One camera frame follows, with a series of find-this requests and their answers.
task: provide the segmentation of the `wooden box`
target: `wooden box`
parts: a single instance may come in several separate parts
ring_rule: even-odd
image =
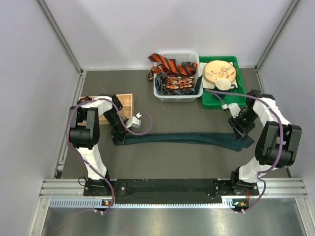
[[[116,94],[118,99],[123,105],[123,108],[120,110],[120,115],[122,117],[127,117],[127,119],[133,117],[133,96],[132,93],[129,94]],[[95,99],[97,96],[89,96],[91,99]],[[99,124],[109,124],[105,116],[99,115]]]

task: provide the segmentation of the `orange and black striped tie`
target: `orange and black striped tie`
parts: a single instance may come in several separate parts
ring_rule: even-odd
[[[194,75],[197,71],[198,64],[193,62],[191,66],[181,66],[177,65],[173,61],[166,59],[165,57],[161,56],[160,54],[153,53],[148,59],[152,62],[160,63],[160,66],[163,70],[167,73],[176,73],[182,75]]]

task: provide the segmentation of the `metal corner post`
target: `metal corner post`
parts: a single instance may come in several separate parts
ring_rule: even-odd
[[[282,18],[280,24],[278,25],[275,33],[273,34],[273,36],[271,37],[266,49],[264,50],[264,52],[262,53],[260,59],[258,60],[257,65],[255,66],[256,71],[259,71],[262,67],[262,65],[264,64],[267,56],[269,55],[271,49],[273,48],[273,46],[275,45],[276,41],[278,40],[281,32],[283,31],[284,27],[286,26],[288,20],[291,18],[292,14],[294,13],[294,11],[296,10],[298,3],[300,2],[300,0],[293,0],[288,8],[288,10],[286,11],[284,17]]]
[[[39,7],[42,9],[45,17],[47,18],[48,22],[50,23],[53,31],[55,32],[59,42],[61,43],[63,49],[65,50],[66,54],[68,55],[69,59],[71,60],[73,66],[75,67],[75,69],[78,71],[79,74],[83,73],[83,70],[79,64],[79,62],[77,61],[77,59],[75,58],[72,50],[70,49],[63,33],[61,32],[54,16],[52,15],[51,11],[49,10],[45,0],[36,0],[37,3],[39,4]]]

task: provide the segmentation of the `white plastic basket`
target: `white plastic basket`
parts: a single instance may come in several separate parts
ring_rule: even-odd
[[[176,64],[179,64],[179,65],[181,65],[182,62],[188,62],[188,61],[190,61],[191,63],[196,62],[198,64],[198,68],[197,68],[196,74],[194,74],[193,76],[195,83],[197,82],[198,77],[201,76],[199,56],[197,53],[195,52],[163,52],[159,54],[167,59],[175,59]],[[154,76],[153,93],[155,97],[158,97],[162,102],[192,102],[196,98],[201,97],[203,93],[203,88],[202,88],[202,83],[201,83],[199,93],[196,95],[159,95],[156,89],[156,85],[155,85],[155,77],[156,76]]]

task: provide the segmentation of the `round wooden board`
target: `round wooden board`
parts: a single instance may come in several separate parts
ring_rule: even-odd
[[[217,79],[225,78],[231,83],[235,80],[236,70],[233,65],[223,60],[213,60],[206,64],[204,76],[207,80],[215,83]]]

